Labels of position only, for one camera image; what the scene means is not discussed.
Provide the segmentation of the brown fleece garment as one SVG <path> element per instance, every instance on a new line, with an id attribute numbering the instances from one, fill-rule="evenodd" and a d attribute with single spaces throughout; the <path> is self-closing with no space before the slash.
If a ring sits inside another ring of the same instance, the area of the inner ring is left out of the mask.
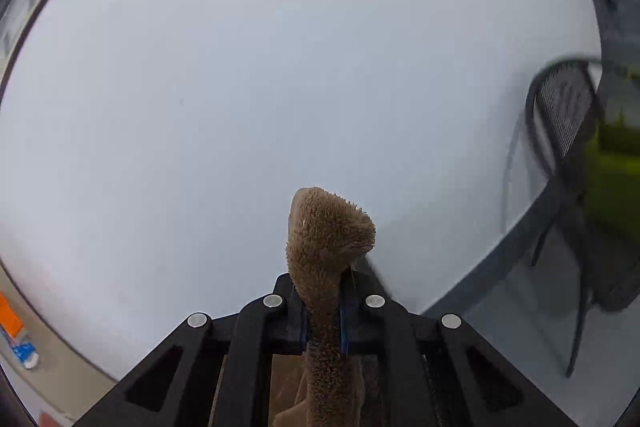
<path id="1" fill-rule="evenodd" d="M 376 426 L 378 363 L 341 354 L 341 274 L 375 243 L 360 207 L 321 187 L 303 187 L 288 216 L 286 263 L 306 306 L 310 333 L 302 355 L 277 355 L 271 372 L 270 426 Z"/>

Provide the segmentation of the beige cabinet door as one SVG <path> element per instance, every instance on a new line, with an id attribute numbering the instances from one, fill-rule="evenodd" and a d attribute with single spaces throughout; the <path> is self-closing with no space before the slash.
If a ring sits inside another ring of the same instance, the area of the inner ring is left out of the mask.
<path id="1" fill-rule="evenodd" d="M 1 273 L 1 294 L 22 320 L 35 345 L 39 362 L 25 369 L 8 343 L 1 343 L 1 368 L 11 389 L 35 421 L 71 426 L 103 398 L 116 381 L 78 355 L 32 309 L 8 273 Z"/>

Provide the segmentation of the black mesh chair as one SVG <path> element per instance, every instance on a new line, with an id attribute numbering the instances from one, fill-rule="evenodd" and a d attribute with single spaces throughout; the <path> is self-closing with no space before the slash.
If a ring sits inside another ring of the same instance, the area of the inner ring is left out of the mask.
<path id="1" fill-rule="evenodd" d="M 529 85 L 524 116 L 530 148 L 558 200 L 533 252 L 538 261 L 552 230 L 558 230 L 578 269 L 578 305 L 570 359 L 577 363 L 586 318 L 598 307 L 617 313 L 639 297 L 639 244 L 608 233 L 588 220 L 584 147 L 605 119 L 597 72 L 612 65 L 588 56 L 562 57 L 537 72 Z"/>

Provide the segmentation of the orange box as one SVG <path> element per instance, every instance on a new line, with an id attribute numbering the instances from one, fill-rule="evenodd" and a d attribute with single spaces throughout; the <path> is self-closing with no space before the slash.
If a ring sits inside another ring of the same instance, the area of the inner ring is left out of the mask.
<path id="1" fill-rule="evenodd" d="M 24 333 L 23 321 L 3 294 L 0 294 L 0 326 L 13 340 L 17 340 Z"/>

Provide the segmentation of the green paper bag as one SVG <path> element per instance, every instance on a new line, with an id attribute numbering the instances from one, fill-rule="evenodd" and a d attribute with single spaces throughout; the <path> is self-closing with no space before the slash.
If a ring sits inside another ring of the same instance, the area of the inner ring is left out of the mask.
<path id="1" fill-rule="evenodd" d="M 628 124 L 620 109 L 613 121 L 597 125 L 584 151 L 588 220 L 639 244 L 639 127 Z"/>

